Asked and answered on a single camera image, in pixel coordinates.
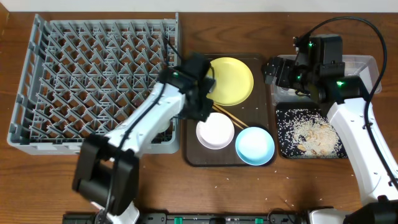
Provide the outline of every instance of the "tray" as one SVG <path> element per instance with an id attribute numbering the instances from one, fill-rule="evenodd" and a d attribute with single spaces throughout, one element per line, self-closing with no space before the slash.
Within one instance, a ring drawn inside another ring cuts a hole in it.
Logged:
<path id="1" fill-rule="evenodd" d="M 165 57 L 179 63 L 178 14 L 164 20 L 50 21 L 35 16 L 7 141 L 29 154 L 74 154 L 145 100 Z M 178 119 L 147 153 L 179 149 Z"/>
<path id="2" fill-rule="evenodd" d="M 305 109 L 305 111 L 293 112 L 295 110 Z M 321 110 L 315 103 L 279 103 L 275 110 L 275 119 L 277 123 L 277 137 L 279 151 L 282 157 L 287 159 L 342 159 L 348 158 L 347 153 L 344 149 L 343 143 L 340 138 L 338 139 L 338 146 L 335 148 L 334 153 L 328 153 L 326 155 L 306 155 L 303 151 L 293 146 L 291 143 L 291 138 L 289 138 L 287 131 L 291 131 L 288 123 L 294 118 L 296 114 L 300 116 L 306 116 L 312 119 L 314 116 L 321 116 L 323 119 L 327 120 L 326 117 L 321 115 Z"/>
<path id="3" fill-rule="evenodd" d="M 264 84 L 261 74 L 262 57 L 259 54 L 212 54 L 209 59 L 220 57 L 232 57 L 244 62 L 252 71 L 254 87 L 250 96 L 242 103 L 235 106 L 223 106 L 228 112 L 245 122 L 248 126 L 258 126 L 269 129 L 269 116 L 271 102 L 269 87 Z M 250 166 L 243 162 L 235 151 L 235 139 L 241 129 L 235 127 L 235 135 L 232 142 L 223 149 L 212 150 L 203 146 L 196 136 L 196 121 L 186 121 L 184 128 L 185 140 L 183 155 L 188 164 L 195 167 L 223 167 L 223 166 Z"/>

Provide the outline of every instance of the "yellow plate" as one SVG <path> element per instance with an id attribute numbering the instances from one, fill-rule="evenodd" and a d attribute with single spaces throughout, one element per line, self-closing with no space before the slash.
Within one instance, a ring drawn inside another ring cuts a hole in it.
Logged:
<path id="1" fill-rule="evenodd" d="M 254 80 L 247 65 L 229 57 L 218 58 L 210 63 L 215 71 L 216 88 L 207 94 L 207 98 L 221 106 L 233 106 L 249 97 Z M 211 69 L 207 76 L 212 76 Z"/>

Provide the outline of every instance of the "green light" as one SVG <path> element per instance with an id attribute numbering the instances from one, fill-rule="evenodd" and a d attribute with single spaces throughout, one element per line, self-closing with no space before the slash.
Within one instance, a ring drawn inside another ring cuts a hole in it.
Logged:
<path id="1" fill-rule="evenodd" d="M 344 84 L 344 82 L 341 82 L 341 81 L 337 81 L 336 83 L 337 83 L 337 85 L 338 85 L 339 87 L 341 87 L 341 86 Z"/>

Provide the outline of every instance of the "dark tray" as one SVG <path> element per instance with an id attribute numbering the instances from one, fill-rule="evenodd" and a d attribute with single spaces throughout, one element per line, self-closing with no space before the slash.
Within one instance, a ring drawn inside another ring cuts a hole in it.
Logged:
<path id="1" fill-rule="evenodd" d="M 287 159 L 345 159 L 348 158 L 347 153 L 344 149 L 343 143 L 341 140 L 338 140 L 339 146 L 341 149 L 337 150 L 336 154 L 329 154 L 325 156 L 306 156 L 300 149 L 297 147 L 290 148 L 291 144 L 286 139 L 285 134 L 288 131 L 286 125 L 283 122 L 289 122 L 294 119 L 292 116 L 292 112 L 289 112 L 294 109 L 308 109 L 306 112 L 300 112 L 301 114 L 307 116 L 315 116 L 320 115 L 321 110 L 319 106 L 315 103 L 279 103 L 275 109 L 275 118 L 277 123 L 277 137 L 278 137 L 278 145 L 279 145 L 279 152 L 282 157 Z"/>
<path id="2" fill-rule="evenodd" d="M 271 113 L 271 98 L 269 87 L 264 83 L 261 74 L 262 57 L 259 54 L 214 54 L 207 55 L 209 59 L 232 57 L 244 62 L 251 70 L 254 78 L 254 87 L 250 96 L 235 106 L 223 106 L 225 110 L 245 122 L 248 126 L 257 126 L 269 129 L 269 114 Z M 188 120 L 185 123 L 183 139 L 183 155 L 188 164 L 195 167 L 223 167 L 223 166 L 250 166 L 243 162 L 235 151 L 235 139 L 241 129 L 235 126 L 235 135 L 231 143 L 223 149 L 208 149 L 200 144 L 196 136 L 197 121 Z"/>

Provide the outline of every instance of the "brown tray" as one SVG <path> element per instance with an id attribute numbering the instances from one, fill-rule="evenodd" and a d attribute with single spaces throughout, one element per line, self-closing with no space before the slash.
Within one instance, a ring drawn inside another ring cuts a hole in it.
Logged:
<path id="1" fill-rule="evenodd" d="M 235 106 L 223 106 L 228 112 L 245 122 L 248 126 L 257 126 L 270 130 L 269 114 L 271 113 L 270 89 L 264 83 L 261 74 L 263 59 L 259 54 L 211 54 L 206 55 L 213 60 L 220 57 L 232 57 L 245 63 L 251 70 L 254 78 L 254 87 L 250 96 Z M 197 121 L 188 120 L 185 123 L 183 138 L 183 155 L 188 164 L 195 167 L 222 167 L 222 166 L 250 166 L 243 162 L 235 151 L 235 139 L 241 129 L 235 126 L 235 135 L 231 143 L 223 149 L 213 150 L 203 146 L 196 136 Z"/>

